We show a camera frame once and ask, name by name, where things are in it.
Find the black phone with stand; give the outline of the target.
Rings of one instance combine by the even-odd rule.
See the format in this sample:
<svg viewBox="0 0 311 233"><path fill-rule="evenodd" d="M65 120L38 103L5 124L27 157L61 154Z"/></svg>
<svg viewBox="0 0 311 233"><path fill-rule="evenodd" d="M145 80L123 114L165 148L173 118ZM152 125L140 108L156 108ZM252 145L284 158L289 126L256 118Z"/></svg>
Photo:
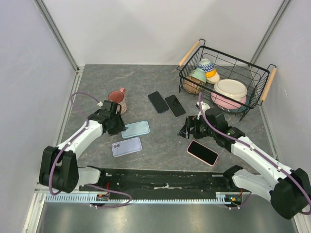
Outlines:
<svg viewBox="0 0 311 233"><path fill-rule="evenodd" d="M175 117L180 117L186 113L185 109L175 95L166 97L165 101Z"/></svg>

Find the light blue phone case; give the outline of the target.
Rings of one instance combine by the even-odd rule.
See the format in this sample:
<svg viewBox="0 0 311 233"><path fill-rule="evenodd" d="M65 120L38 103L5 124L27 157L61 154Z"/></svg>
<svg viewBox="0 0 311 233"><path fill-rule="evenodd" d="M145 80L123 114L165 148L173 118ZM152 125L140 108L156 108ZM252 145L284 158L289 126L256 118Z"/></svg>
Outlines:
<svg viewBox="0 0 311 233"><path fill-rule="evenodd" d="M147 121L140 121L136 123L126 124L125 130L122 131L121 136L124 139L145 135L150 132L149 123Z"/></svg>

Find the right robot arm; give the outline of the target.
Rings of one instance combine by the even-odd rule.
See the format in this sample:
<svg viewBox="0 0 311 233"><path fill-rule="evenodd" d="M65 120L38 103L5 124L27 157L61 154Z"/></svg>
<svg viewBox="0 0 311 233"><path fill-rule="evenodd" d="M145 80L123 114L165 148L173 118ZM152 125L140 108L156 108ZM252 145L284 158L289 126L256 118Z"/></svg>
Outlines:
<svg viewBox="0 0 311 233"><path fill-rule="evenodd" d="M311 204L311 184L308 174L275 160L236 127L228 125L218 108L203 104L198 115L188 116L178 135L188 139L212 137L218 146L247 162L259 174L254 175L235 165L224 173L223 187L228 191L246 189L269 201L285 219L291 219Z"/></svg>

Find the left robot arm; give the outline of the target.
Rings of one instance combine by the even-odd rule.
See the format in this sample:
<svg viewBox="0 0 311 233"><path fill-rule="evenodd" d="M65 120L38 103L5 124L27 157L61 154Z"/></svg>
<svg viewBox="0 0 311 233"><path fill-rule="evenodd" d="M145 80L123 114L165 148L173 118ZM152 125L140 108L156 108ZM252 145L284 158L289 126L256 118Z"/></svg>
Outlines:
<svg viewBox="0 0 311 233"><path fill-rule="evenodd" d="M76 187L90 184L96 191L105 189L107 180L98 168L78 167L77 161L88 146L104 133L115 135L125 130L122 106L105 100L101 108L87 117L82 127L66 141L43 150L39 183L47 186L51 195L70 193Z"/></svg>

